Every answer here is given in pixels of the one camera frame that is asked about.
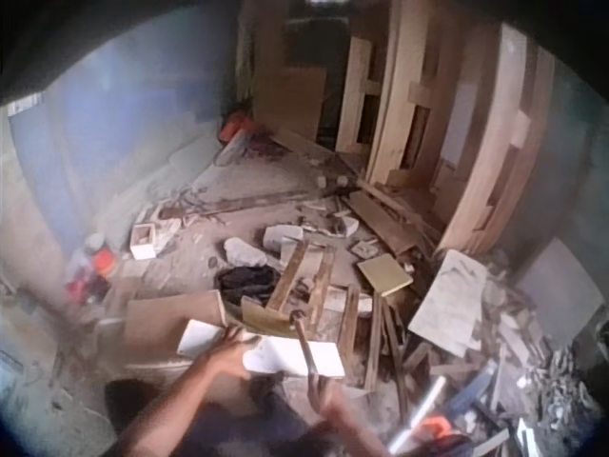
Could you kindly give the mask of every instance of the wooden board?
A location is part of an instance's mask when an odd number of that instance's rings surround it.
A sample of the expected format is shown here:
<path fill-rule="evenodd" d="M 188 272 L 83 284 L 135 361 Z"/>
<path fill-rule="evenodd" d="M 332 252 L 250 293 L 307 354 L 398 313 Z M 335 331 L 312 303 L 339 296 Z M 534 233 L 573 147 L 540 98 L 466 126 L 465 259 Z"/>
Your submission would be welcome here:
<path fill-rule="evenodd" d="M 372 43 L 356 36 L 351 37 L 344 78 L 341 121 L 336 137 L 337 152 L 353 152 L 352 147 L 357 143 L 371 54 Z"/>
<path fill-rule="evenodd" d="M 346 202 L 395 254 L 406 252 L 419 242 L 413 228 L 402 227 L 362 190 L 353 192 Z"/>
<path fill-rule="evenodd" d="M 284 68 L 269 74 L 254 99 L 254 118 L 315 140 L 324 102 L 325 69 Z"/>
<path fill-rule="evenodd" d="M 209 350 L 223 330 L 216 326 L 191 320 L 182 335 L 178 353 L 189 358 Z M 253 337 L 246 333 L 245 338 Z M 344 377 L 343 362 L 334 343 L 309 342 L 315 365 L 320 374 L 330 377 Z M 261 342 L 244 355 L 244 367 L 258 373 L 285 371 L 296 376 L 306 376 L 305 356 L 296 338 L 262 335 Z"/>
<path fill-rule="evenodd" d="M 487 206 L 510 147 L 520 107 L 525 61 L 526 37 L 506 25 L 501 26 L 495 90 L 480 151 L 457 211 L 444 232 L 437 252 L 449 248 L 465 249 Z"/>
<path fill-rule="evenodd" d="M 346 293 L 343 320 L 339 333 L 338 348 L 343 365 L 347 372 L 351 369 L 351 357 L 353 357 L 353 345 L 355 344 L 355 332 L 358 325 L 358 306 L 360 302 L 360 287 L 352 284 Z"/>
<path fill-rule="evenodd" d="M 127 305 L 125 343 L 146 354 L 175 354 L 190 319 L 218 327 L 226 325 L 225 309 L 218 290 L 149 300 Z"/>
<path fill-rule="evenodd" d="M 307 159 L 327 160 L 334 156 L 334 152 L 330 149 L 326 149 L 289 129 L 277 130 L 271 139 L 278 145 L 282 145 L 286 149 L 301 154 Z"/>
<path fill-rule="evenodd" d="M 495 205 L 495 211 L 486 225 L 484 234 L 474 246 L 474 251 L 476 252 L 487 252 L 493 247 L 501 236 L 507 222 L 512 217 L 516 204 L 524 193 L 524 187 L 537 161 L 541 141 L 545 134 L 548 111 L 550 110 L 550 101 L 552 99 L 554 67 L 554 56 L 547 50 L 538 48 L 529 133 L 526 135 L 522 150 L 519 151 L 516 157 L 516 162 L 505 183 L 504 191 Z"/>
<path fill-rule="evenodd" d="M 296 274 L 300 267 L 303 259 L 305 258 L 306 250 L 308 249 L 308 241 L 301 241 L 298 243 L 294 253 L 285 267 L 284 274 L 279 279 L 277 287 L 273 290 L 272 295 L 268 299 L 266 307 L 275 311 L 282 311 L 285 305 L 285 301 L 292 290 L 292 286 L 296 281 Z"/>
<path fill-rule="evenodd" d="M 314 286 L 308 299 L 308 329 L 313 335 L 317 333 L 317 327 L 320 324 L 320 318 L 324 310 L 325 296 L 327 295 L 327 287 L 330 285 L 335 256 L 336 248 L 334 246 L 326 246 L 322 262 L 320 263 L 320 269 L 313 278 Z"/>
<path fill-rule="evenodd" d="M 383 254 L 360 262 L 358 268 L 382 297 L 412 283 L 412 277 L 400 267 L 391 254 Z"/>
<path fill-rule="evenodd" d="M 383 91 L 366 181 L 384 184 L 397 169 L 408 141 L 416 105 L 410 83 L 420 83 L 431 10 L 429 0 L 392 0 Z"/>
<path fill-rule="evenodd" d="M 393 359 L 393 369 L 396 377 L 396 387 L 398 389 L 398 402 L 400 403 L 400 419 L 406 422 L 408 414 L 408 397 L 406 396 L 406 380 L 402 365 L 402 352 L 398 345 L 398 335 L 396 326 L 391 315 L 391 309 L 383 303 L 383 319 L 386 329 L 387 339 L 389 340 L 389 350 Z"/>
<path fill-rule="evenodd" d="M 455 100 L 466 32 L 463 14 L 455 12 L 443 18 L 438 72 L 432 84 L 429 101 L 431 111 L 422 137 L 419 157 L 405 183 L 409 187 L 427 188 L 431 184 Z"/>
<path fill-rule="evenodd" d="M 368 359 L 365 366 L 364 390 L 374 390 L 377 385 L 379 372 L 379 353 L 381 351 L 381 331 L 383 325 L 383 298 L 375 293 L 372 298 L 372 324 L 370 330 L 370 344 L 368 345 Z"/>

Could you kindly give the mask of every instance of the beige board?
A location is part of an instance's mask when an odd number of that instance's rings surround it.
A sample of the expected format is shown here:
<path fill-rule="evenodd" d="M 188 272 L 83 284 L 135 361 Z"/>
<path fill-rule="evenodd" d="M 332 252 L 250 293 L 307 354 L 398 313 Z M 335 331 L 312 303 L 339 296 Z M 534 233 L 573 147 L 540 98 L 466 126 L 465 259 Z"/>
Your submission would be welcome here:
<path fill-rule="evenodd" d="M 383 254 L 358 264 L 370 285 L 386 297 L 412 283 L 412 277 L 404 271 L 391 254 Z"/>

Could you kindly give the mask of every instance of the plywood sheet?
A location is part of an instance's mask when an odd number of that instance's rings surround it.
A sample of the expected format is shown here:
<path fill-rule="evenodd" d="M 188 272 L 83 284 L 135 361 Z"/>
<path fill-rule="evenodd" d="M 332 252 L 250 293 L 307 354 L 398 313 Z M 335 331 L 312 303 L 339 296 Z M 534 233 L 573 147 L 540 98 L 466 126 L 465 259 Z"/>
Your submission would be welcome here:
<path fill-rule="evenodd" d="M 218 290 L 150 300 L 131 300 L 127 305 L 125 343 L 146 353 L 175 352 L 190 319 L 214 326 L 226 325 Z"/>
<path fill-rule="evenodd" d="M 391 254 L 383 254 L 358 264 L 372 287 L 386 297 L 412 283 L 412 277 L 404 271 Z"/>

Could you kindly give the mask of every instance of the light wooden panel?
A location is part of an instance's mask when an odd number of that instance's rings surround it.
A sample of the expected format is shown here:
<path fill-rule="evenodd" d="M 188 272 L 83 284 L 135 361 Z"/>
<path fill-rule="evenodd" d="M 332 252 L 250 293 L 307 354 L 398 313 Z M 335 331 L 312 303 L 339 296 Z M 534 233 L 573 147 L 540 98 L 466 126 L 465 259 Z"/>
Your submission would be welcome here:
<path fill-rule="evenodd" d="M 491 215 L 484 234 L 475 245 L 474 251 L 485 252 L 497 242 L 506 224 L 512 217 L 524 187 L 531 176 L 541 147 L 547 125 L 548 111 L 552 99 L 554 67 L 552 54 L 539 48 L 533 86 L 533 98 L 529 117 L 531 124 L 524 145 L 520 150 L 495 211 Z"/>
<path fill-rule="evenodd" d="M 371 53 L 372 43 L 356 36 L 351 37 L 344 79 L 341 121 L 336 138 L 337 152 L 352 152 L 353 145 L 357 143 Z"/>
<path fill-rule="evenodd" d="M 510 146 L 520 107 L 525 61 L 526 37 L 509 26 L 502 25 L 497 76 L 480 150 L 457 211 L 448 224 L 437 251 L 465 249 L 487 207 L 488 197 Z"/>
<path fill-rule="evenodd" d="M 383 91 L 366 173 L 371 183 L 385 183 L 402 161 L 416 105 L 408 101 L 410 83 L 421 82 L 429 0 L 393 0 Z"/>

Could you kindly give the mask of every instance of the wooden plank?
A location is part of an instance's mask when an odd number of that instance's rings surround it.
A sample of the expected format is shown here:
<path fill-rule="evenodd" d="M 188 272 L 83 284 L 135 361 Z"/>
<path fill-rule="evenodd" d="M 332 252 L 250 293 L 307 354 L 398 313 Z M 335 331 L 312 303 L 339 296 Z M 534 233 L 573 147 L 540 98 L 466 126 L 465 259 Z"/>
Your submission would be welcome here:
<path fill-rule="evenodd" d="M 463 249 L 487 205 L 510 146 L 521 100 L 525 61 L 526 37 L 506 25 L 501 26 L 495 91 L 480 151 L 437 252 L 449 248 Z"/>
<path fill-rule="evenodd" d="M 408 88 L 408 101 L 423 108 L 432 108 L 432 92 L 419 83 L 412 82 Z"/>
<path fill-rule="evenodd" d="M 330 149 L 326 149 L 288 129 L 278 129 L 271 136 L 271 139 L 278 145 L 309 159 L 327 160 L 335 155 Z"/>
<path fill-rule="evenodd" d="M 313 335 L 317 333 L 317 327 L 320 324 L 320 318 L 322 317 L 322 311 L 324 310 L 325 296 L 327 295 L 327 287 L 330 285 L 335 256 L 336 247 L 326 246 L 320 268 L 313 278 L 314 286 L 308 299 L 308 329 Z"/>
<path fill-rule="evenodd" d="M 428 188 L 440 159 L 440 152 L 455 100 L 467 26 L 463 15 L 454 11 L 442 20 L 442 44 L 438 72 L 430 91 L 432 109 L 422 137 L 419 156 L 408 175 L 409 187 Z"/>
<path fill-rule="evenodd" d="M 175 355 L 190 319 L 214 326 L 226 325 L 225 308 L 218 290 L 127 304 L 125 344 L 134 351 L 154 355 Z"/>
<path fill-rule="evenodd" d="M 547 50 L 539 48 L 530 111 L 531 126 L 529 134 L 524 141 L 522 150 L 517 155 L 514 167 L 505 183 L 504 191 L 495 205 L 495 211 L 486 225 L 484 234 L 474 247 L 476 252 L 487 252 L 497 242 L 507 222 L 512 217 L 524 192 L 524 187 L 531 176 L 547 125 L 552 99 L 554 67 L 554 56 Z"/>
<path fill-rule="evenodd" d="M 355 332 L 358 325 L 358 307 L 360 303 L 360 287 L 350 284 L 346 292 L 346 302 L 341 321 L 338 347 L 345 369 L 350 371 L 351 358 L 353 357 L 353 345 L 355 344 Z"/>
<path fill-rule="evenodd" d="M 368 345 L 368 359 L 365 366 L 364 390 L 374 390 L 377 385 L 379 372 L 379 353 L 381 352 L 381 325 L 383 323 L 383 298 L 375 293 L 372 297 L 372 323 L 370 328 L 370 344 Z"/>
<path fill-rule="evenodd" d="M 402 227 L 383 208 L 374 203 L 363 190 L 353 192 L 346 202 L 395 254 L 406 252 L 419 242 L 413 228 Z"/>
<path fill-rule="evenodd" d="M 289 317 L 279 311 L 263 308 L 249 297 L 241 298 L 241 312 L 244 324 L 267 335 L 296 338 L 296 332 L 290 328 Z"/>
<path fill-rule="evenodd" d="M 298 268 L 305 258 L 307 249 L 308 241 L 306 240 L 300 241 L 296 246 L 296 249 L 294 249 L 294 253 L 290 257 L 287 267 L 285 267 L 284 274 L 279 279 L 277 287 L 273 290 L 273 294 L 268 299 L 268 303 L 266 304 L 268 309 L 280 312 L 284 309 L 285 301 L 287 300 L 289 292 L 292 290 L 292 286 L 294 286 Z"/>
<path fill-rule="evenodd" d="M 366 80 L 363 83 L 363 91 L 366 95 L 381 95 L 381 90 L 383 90 L 383 86 L 378 81 Z"/>
<path fill-rule="evenodd" d="M 383 254 L 358 264 L 370 285 L 382 297 L 405 288 L 412 283 L 412 277 L 404 271 L 391 254 Z"/>
<path fill-rule="evenodd" d="M 290 129 L 315 140 L 324 102 L 325 69 L 283 68 L 259 85 L 254 117 L 270 129 Z"/>
<path fill-rule="evenodd" d="M 357 143 L 371 54 L 372 43 L 356 36 L 351 37 L 344 78 L 341 120 L 336 137 L 337 152 L 352 152 L 351 146 Z"/>
<path fill-rule="evenodd" d="M 488 454 L 493 449 L 501 446 L 510 438 L 510 431 L 507 428 L 504 428 L 499 433 L 496 433 L 491 438 L 486 440 L 484 443 L 481 443 L 474 447 L 474 452 L 472 454 L 473 457 L 482 457 L 483 455 Z"/>
<path fill-rule="evenodd" d="M 366 181 L 385 183 L 400 167 L 415 112 L 408 101 L 411 82 L 421 82 L 429 0 L 393 0 L 383 91 Z"/>
<path fill-rule="evenodd" d="M 408 415 L 408 397 L 406 391 L 405 373 L 402 365 L 402 352 L 398 344 L 396 325 L 391 315 L 391 309 L 387 303 L 382 303 L 384 326 L 389 341 L 389 350 L 393 359 L 393 369 L 396 377 L 396 388 L 398 389 L 398 403 L 400 404 L 400 420 L 405 423 Z"/>
<path fill-rule="evenodd" d="M 391 196 L 387 195 L 382 190 L 378 189 L 375 186 L 371 186 L 366 183 L 363 179 L 358 179 L 358 186 L 368 192 L 377 200 L 381 201 L 384 205 L 387 205 L 389 208 L 396 211 L 401 215 L 409 224 L 412 224 L 417 229 L 427 234 L 434 240 L 439 240 L 441 237 L 441 233 L 437 231 L 433 226 L 427 224 L 422 217 L 419 215 L 417 211 L 412 209 L 410 206 L 406 204 L 400 203 Z"/>

